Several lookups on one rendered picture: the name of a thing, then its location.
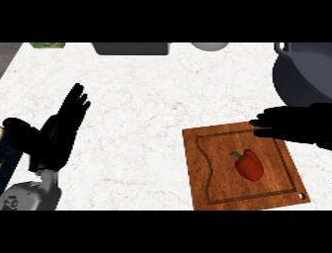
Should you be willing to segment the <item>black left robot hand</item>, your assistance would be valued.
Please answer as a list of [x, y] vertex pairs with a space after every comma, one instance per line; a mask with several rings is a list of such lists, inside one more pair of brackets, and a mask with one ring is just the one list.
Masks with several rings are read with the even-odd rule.
[[7, 118], [2, 121], [13, 146], [30, 156], [29, 170], [32, 172], [45, 169], [58, 171], [64, 166], [88, 107], [83, 86], [75, 84], [57, 113], [48, 117], [41, 129], [32, 127], [18, 118]]

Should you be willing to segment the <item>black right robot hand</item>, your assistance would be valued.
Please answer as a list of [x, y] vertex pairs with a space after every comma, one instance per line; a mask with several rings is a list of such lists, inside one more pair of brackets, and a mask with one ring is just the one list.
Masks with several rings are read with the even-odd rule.
[[308, 107], [280, 106], [264, 109], [254, 120], [255, 137], [314, 144], [332, 151], [332, 104], [313, 103]]

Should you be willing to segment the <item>dark grey pot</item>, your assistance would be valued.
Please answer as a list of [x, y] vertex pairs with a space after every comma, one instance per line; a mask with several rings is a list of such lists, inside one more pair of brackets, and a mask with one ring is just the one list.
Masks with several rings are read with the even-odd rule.
[[273, 82], [289, 106], [332, 103], [332, 42], [276, 42]]

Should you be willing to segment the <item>red bell pepper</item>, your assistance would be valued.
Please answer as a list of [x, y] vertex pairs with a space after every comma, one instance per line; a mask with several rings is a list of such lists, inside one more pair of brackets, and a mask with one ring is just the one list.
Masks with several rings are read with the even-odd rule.
[[251, 149], [245, 149], [243, 153], [231, 151], [230, 155], [237, 158], [234, 168], [240, 176], [252, 182], [256, 182], [264, 175], [264, 166], [261, 160]]

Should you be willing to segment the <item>brown wooden cutting board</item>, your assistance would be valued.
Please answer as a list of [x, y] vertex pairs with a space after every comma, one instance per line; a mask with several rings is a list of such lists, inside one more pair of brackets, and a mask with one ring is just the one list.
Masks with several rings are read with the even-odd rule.
[[248, 123], [181, 131], [196, 210], [264, 210], [310, 202], [285, 143]]

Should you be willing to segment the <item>green yellow box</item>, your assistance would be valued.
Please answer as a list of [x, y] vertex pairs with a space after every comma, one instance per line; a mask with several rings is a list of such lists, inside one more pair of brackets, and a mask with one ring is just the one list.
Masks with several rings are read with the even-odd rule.
[[63, 48], [64, 42], [29, 42], [32, 48]]

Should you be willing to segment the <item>dark grey flat block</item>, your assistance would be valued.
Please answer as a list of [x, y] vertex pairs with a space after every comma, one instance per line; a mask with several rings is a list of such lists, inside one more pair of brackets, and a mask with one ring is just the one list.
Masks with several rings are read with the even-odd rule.
[[166, 55], [166, 42], [94, 42], [100, 55]]

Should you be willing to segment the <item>pale grey round object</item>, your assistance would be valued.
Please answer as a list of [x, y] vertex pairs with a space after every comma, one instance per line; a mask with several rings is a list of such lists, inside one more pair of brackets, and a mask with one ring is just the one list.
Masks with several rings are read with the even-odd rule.
[[225, 42], [194, 42], [191, 45], [203, 51], [218, 51], [227, 46], [227, 43]]

